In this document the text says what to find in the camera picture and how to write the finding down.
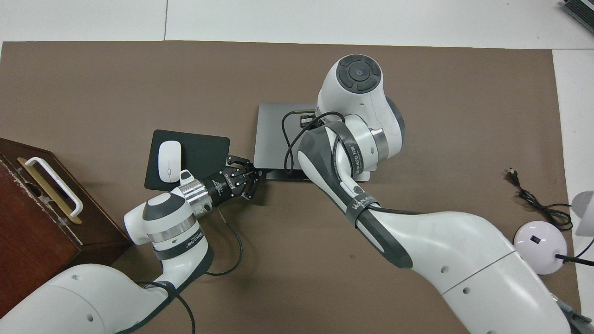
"cable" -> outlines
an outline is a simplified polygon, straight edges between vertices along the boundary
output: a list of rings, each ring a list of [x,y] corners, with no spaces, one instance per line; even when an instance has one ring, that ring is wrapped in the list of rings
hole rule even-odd
[[[370,205],[367,207],[369,210],[378,211],[378,212],[385,212],[385,213],[397,213],[398,215],[422,215],[422,212],[416,211],[408,211],[408,210],[399,210],[399,209],[385,209],[383,207],[377,207]]]
[[[594,261],[578,259],[577,257],[566,256],[566,255],[561,255],[561,254],[555,254],[555,257],[557,259],[563,260],[563,263],[574,262],[574,263],[585,264],[587,266],[594,267]]]
[[[135,281],[136,284],[147,284],[147,285],[154,285],[158,286],[159,288],[165,289],[168,295],[173,295],[175,298],[179,299],[179,301],[184,305],[186,311],[188,311],[189,319],[192,322],[192,334],[196,333],[196,321],[194,320],[194,315],[192,314],[192,310],[190,309],[188,303],[179,295],[179,293],[172,288],[171,286],[167,286],[165,284],[157,283],[157,282],[150,282],[150,281]]]
[[[569,216],[569,214],[560,210],[551,209],[554,206],[570,207],[571,205],[565,203],[555,203],[551,205],[540,204],[536,197],[530,191],[525,190],[520,186],[518,173],[513,168],[510,168],[510,171],[507,172],[505,178],[507,178],[507,180],[511,184],[518,188],[518,190],[520,191],[518,193],[518,197],[526,201],[529,206],[532,206],[537,211],[539,211],[550,224],[554,225],[560,231],[571,230],[571,228],[573,227],[573,223],[571,222],[571,217]]]
[[[336,149],[338,149],[339,141],[340,140],[338,136],[336,136],[336,139],[334,139],[334,146],[332,147],[332,168],[334,168],[334,174],[336,174],[336,178],[338,179],[338,183],[340,184],[342,182],[342,179],[340,178],[340,174],[338,173],[338,164],[336,163]]]
[[[594,238],[592,238],[592,241],[590,241],[590,243],[586,246],[586,248],[584,248],[584,250],[580,254],[576,255],[576,258],[584,255],[584,253],[590,248],[590,246],[592,246],[592,244],[594,244]]]
[[[206,272],[206,275],[210,275],[210,276],[223,276],[223,275],[227,275],[228,273],[232,272],[233,270],[235,270],[240,262],[241,259],[244,257],[244,245],[241,243],[241,238],[239,237],[239,234],[237,233],[237,231],[231,226],[231,224],[227,223],[227,220],[225,219],[225,217],[223,216],[223,213],[221,212],[221,210],[219,209],[219,207],[217,206],[217,211],[219,212],[219,215],[221,216],[221,218],[223,219],[223,222],[225,223],[225,225],[227,225],[227,227],[231,230],[231,232],[233,232],[233,234],[235,234],[235,238],[237,238],[237,243],[239,244],[239,259],[237,259],[237,263],[235,263],[235,265],[222,273],[209,273]]]
[[[299,138],[307,131],[310,130],[310,128],[319,120],[321,120],[323,117],[328,116],[328,115],[336,115],[338,117],[340,117],[341,121],[345,121],[345,116],[335,112],[335,111],[328,111],[325,112],[323,114],[321,114],[320,116],[312,119],[303,130],[301,130],[301,132],[295,137],[295,139],[293,139],[293,142],[291,144],[289,144],[289,137],[287,136],[287,132],[285,131],[285,120],[286,118],[291,115],[291,114],[297,114],[298,111],[291,111],[288,112],[282,119],[282,121],[280,122],[280,126],[283,129],[283,135],[285,135],[285,141],[287,142],[287,153],[285,154],[285,160],[284,160],[284,164],[283,164],[283,169],[285,170],[285,174],[286,175],[291,175],[293,174],[293,167],[295,166],[295,161],[293,159],[293,146],[295,145],[295,143],[297,143],[297,140],[299,140]],[[290,165],[290,169],[287,168],[287,160],[289,159],[289,156],[291,157],[291,165]]]

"brown wooden cabinet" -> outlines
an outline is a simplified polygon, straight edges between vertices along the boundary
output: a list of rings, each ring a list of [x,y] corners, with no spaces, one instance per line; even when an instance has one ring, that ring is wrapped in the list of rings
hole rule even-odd
[[[80,199],[83,210],[39,163],[45,160]],[[60,271],[112,264],[130,240],[49,151],[0,138],[0,317]]]

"white floor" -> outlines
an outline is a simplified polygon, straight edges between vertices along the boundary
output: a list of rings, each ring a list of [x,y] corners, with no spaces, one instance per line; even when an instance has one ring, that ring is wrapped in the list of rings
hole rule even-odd
[[[0,0],[0,46],[167,39],[552,49],[571,200],[594,190],[594,34],[560,2]],[[574,241],[580,251],[589,239]],[[584,258],[594,260],[594,250]],[[577,274],[582,311],[594,316],[594,268],[578,266]]]

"metal handle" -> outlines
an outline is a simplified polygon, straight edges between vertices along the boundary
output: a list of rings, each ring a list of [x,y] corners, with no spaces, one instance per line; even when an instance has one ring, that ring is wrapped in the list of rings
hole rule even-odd
[[[72,192],[72,190],[70,190],[70,188],[66,185],[66,183],[64,183],[62,178],[58,176],[58,174],[56,174],[53,168],[50,165],[48,165],[48,163],[42,158],[34,156],[31,159],[27,160],[27,162],[25,162],[25,165],[33,166],[36,162],[39,162],[41,167],[43,167],[43,169],[45,169],[45,171],[48,172],[49,176],[51,176],[53,180],[56,181],[60,188],[64,190],[66,195],[68,195],[68,197],[70,197],[70,199],[76,205],[74,210],[70,213],[70,216],[78,216],[78,214],[83,210],[83,202]]]

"white computer mouse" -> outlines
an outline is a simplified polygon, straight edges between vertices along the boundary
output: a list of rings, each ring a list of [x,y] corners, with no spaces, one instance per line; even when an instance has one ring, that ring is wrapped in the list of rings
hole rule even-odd
[[[168,140],[159,146],[159,178],[163,182],[179,181],[182,167],[182,145],[175,140]]]

